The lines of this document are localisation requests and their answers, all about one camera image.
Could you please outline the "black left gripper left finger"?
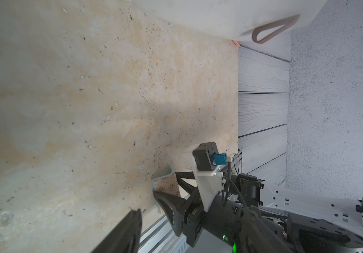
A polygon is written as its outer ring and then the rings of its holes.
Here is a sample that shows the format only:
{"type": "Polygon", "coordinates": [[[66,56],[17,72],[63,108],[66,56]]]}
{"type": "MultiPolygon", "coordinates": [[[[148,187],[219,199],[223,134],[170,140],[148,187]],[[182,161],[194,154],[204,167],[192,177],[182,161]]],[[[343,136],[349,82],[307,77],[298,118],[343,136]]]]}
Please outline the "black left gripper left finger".
{"type": "Polygon", "coordinates": [[[141,229],[141,210],[131,210],[92,253],[137,253],[141,229]]]}

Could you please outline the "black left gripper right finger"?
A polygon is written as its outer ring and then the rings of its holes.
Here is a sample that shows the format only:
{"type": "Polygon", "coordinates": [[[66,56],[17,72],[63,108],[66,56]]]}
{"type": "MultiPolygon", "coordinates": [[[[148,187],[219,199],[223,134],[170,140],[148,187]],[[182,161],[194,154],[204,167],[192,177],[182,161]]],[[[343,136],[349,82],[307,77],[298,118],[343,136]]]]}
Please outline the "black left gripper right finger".
{"type": "Polygon", "coordinates": [[[242,253],[291,253],[285,241],[263,222],[255,211],[244,210],[238,247],[242,253]]]}

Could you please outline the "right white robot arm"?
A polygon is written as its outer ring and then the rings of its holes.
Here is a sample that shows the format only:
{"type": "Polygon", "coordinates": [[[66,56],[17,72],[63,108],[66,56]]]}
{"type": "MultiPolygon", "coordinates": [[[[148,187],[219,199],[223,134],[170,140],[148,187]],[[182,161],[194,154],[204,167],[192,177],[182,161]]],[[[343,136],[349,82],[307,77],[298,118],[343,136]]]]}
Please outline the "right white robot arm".
{"type": "Polygon", "coordinates": [[[199,189],[176,175],[188,198],[155,191],[174,233],[194,246],[207,231],[235,253],[363,253],[363,198],[302,194],[250,175],[216,176],[209,207],[199,189]]]}

